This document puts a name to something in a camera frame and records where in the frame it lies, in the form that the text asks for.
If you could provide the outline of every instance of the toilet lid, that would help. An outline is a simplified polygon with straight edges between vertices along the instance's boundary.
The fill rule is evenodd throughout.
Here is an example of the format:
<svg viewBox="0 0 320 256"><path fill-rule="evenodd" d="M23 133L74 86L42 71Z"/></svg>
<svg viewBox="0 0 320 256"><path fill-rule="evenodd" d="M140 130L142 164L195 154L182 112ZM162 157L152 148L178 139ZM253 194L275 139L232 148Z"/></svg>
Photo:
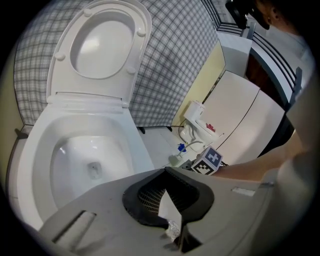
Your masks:
<svg viewBox="0 0 320 256"><path fill-rule="evenodd" d="M51 60L47 101L56 94L121 99L128 107L152 28L136 0L96 0L64 30Z"/></svg>

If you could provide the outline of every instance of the toilet seat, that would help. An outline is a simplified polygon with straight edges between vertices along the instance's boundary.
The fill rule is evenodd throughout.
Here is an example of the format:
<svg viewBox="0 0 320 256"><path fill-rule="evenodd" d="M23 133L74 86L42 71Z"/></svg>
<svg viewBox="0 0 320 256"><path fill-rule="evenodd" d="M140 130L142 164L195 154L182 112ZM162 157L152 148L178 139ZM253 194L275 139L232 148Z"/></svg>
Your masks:
<svg viewBox="0 0 320 256"><path fill-rule="evenodd" d="M49 68L48 105L29 134L17 172L21 215L36 230L58 208L99 182L154 169L128 109L151 27L149 12L136 0L100 0L81 10L63 32ZM116 42L108 42L105 34L100 37L102 30L109 31ZM111 158L101 153L97 156L97 145L86 151L89 144L97 141L104 143L100 146L106 154L113 154ZM80 147L80 153L73 152L71 160L78 158L83 165L59 174L56 172L68 165L55 164L56 158L64 161L59 154L64 147ZM100 173L89 169L86 173L86 168L99 170L102 165L107 166L107 174L111 169L117 171L99 182L96 178ZM66 192L65 180L78 177L84 181L83 187L70 184ZM57 179L65 184L57 185Z"/></svg>

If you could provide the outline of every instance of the grey plaid curtain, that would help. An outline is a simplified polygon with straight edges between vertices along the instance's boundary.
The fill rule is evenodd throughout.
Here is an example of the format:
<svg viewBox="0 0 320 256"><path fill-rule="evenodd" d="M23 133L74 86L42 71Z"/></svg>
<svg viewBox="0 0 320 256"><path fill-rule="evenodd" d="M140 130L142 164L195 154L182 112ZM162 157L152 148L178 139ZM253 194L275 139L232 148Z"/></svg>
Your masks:
<svg viewBox="0 0 320 256"><path fill-rule="evenodd" d="M21 35L14 87L25 124L33 125L46 107L55 47L68 23L90 2L52 1ZM136 126L170 126L218 36L201 0L140 2L151 14L152 31L129 108Z"/></svg>

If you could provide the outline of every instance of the checkered fabric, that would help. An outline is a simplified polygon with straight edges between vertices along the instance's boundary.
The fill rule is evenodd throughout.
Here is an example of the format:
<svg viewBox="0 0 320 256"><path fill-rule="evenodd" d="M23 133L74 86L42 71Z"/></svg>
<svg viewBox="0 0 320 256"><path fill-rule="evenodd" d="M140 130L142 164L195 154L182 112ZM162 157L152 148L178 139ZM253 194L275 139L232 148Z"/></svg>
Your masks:
<svg viewBox="0 0 320 256"><path fill-rule="evenodd" d="M201 0L139 0L150 12L152 31L137 76L130 112L136 126L170 126L218 41ZM91 0L49 3L21 35L14 87L26 124L47 105L50 61L64 29Z"/></svg>

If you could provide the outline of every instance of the cabinet door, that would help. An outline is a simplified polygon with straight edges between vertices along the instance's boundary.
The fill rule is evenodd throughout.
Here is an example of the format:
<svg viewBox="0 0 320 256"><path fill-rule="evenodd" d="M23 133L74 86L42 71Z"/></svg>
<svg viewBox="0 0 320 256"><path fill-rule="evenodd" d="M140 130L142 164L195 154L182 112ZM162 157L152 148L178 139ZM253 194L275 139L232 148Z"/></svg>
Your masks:
<svg viewBox="0 0 320 256"><path fill-rule="evenodd" d="M259 88L252 82L229 71L205 101L201 119L211 124L216 132L224 135L212 146L218 148L236 129L257 96Z"/></svg>
<svg viewBox="0 0 320 256"><path fill-rule="evenodd" d="M275 134L285 111L261 90L230 137L217 148L229 165L257 158Z"/></svg>

